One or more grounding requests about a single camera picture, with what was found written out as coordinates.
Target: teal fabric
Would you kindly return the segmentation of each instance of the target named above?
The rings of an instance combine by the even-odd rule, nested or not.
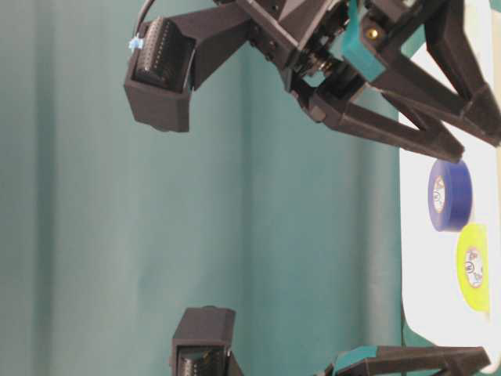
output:
[[[498,12],[501,12],[501,0],[491,0],[491,7]]]
[[[350,23],[341,47],[343,56],[367,81],[374,81],[385,71],[385,68],[360,40],[358,0],[350,1],[348,14]]]
[[[398,344],[396,149],[312,123],[249,47],[193,97],[191,133],[136,124],[140,5],[2,8],[0,374],[170,374],[184,308],[206,304],[238,312],[246,374]]]
[[[377,356],[377,346],[362,346],[355,350],[339,355],[336,360],[334,374],[338,371],[358,363],[365,358],[375,358]]]

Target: gripper jaw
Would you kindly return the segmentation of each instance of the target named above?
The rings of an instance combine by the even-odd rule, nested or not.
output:
[[[214,3],[141,26],[144,47],[134,51],[125,82],[137,121],[187,132],[192,91],[249,41],[309,117],[330,129],[452,162],[464,148],[444,123],[501,143],[501,112],[464,33],[463,0]],[[455,92],[402,52],[422,26],[427,50]],[[307,76],[316,74],[324,79],[311,87]],[[366,87],[414,127],[355,104]]]

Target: cable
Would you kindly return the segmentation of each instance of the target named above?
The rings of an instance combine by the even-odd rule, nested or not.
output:
[[[138,21],[137,21],[137,24],[135,25],[134,34],[132,35],[132,37],[135,37],[139,33],[139,28],[141,27],[142,22],[146,18],[146,15],[148,14],[148,12],[149,12],[149,10],[154,2],[155,2],[155,0],[145,0],[144,1],[144,4],[142,5],[141,10],[139,11]]]

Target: black 3d-printed part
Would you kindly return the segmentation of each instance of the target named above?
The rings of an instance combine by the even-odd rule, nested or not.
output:
[[[174,92],[182,92],[195,41],[181,34],[166,18],[157,18],[148,27],[139,54],[135,79]]]
[[[219,376],[223,373],[183,373],[195,370],[197,364],[204,372],[219,369],[218,357],[224,359],[232,344],[235,311],[216,307],[188,308],[172,338],[171,365],[174,376]],[[210,357],[207,363],[200,360],[200,353]]]

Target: screw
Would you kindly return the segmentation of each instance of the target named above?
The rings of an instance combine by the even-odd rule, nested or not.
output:
[[[372,39],[373,41],[379,38],[379,31],[372,27],[366,32],[367,38]]]

